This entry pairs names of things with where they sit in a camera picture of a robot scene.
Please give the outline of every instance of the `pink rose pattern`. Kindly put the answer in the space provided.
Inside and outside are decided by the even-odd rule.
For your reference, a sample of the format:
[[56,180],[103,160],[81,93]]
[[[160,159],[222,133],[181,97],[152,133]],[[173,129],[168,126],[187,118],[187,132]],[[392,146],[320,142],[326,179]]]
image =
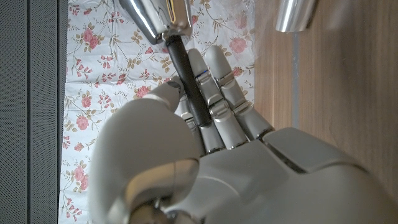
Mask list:
[[242,38],[235,37],[231,39],[232,41],[229,43],[229,47],[236,52],[242,53],[246,47],[248,47],[246,41]]
[[88,119],[83,115],[77,117],[76,124],[80,128],[80,130],[85,130],[89,125]]
[[[191,3],[193,30],[186,48],[205,53],[219,45],[245,97],[253,102],[254,6],[245,14],[222,18],[219,12],[224,9],[212,0]],[[86,224],[91,223],[86,209],[88,167],[104,122],[123,104],[177,74],[167,49],[149,44],[112,0],[76,0],[68,4],[68,13],[59,223]]]

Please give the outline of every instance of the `floral tablecloth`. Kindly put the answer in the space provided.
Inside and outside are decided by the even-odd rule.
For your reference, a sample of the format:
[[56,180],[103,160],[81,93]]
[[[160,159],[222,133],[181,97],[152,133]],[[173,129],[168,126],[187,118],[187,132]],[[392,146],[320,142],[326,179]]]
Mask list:
[[[254,102],[254,4],[190,0],[193,34],[187,49],[219,45],[246,98]],[[112,0],[68,4],[67,74],[59,223],[91,223],[90,157],[104,122],[129,100],[177,75],[166,52],[156,52]]]

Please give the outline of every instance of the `wooden table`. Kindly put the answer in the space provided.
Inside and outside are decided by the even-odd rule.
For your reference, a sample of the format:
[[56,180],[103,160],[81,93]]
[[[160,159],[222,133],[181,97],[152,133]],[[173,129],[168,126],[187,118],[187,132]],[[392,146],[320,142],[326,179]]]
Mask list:
[[321,0],[295,34],[275,30],[278,7],[256,2],[255,108],[357,158],[398,201],[398,1]]

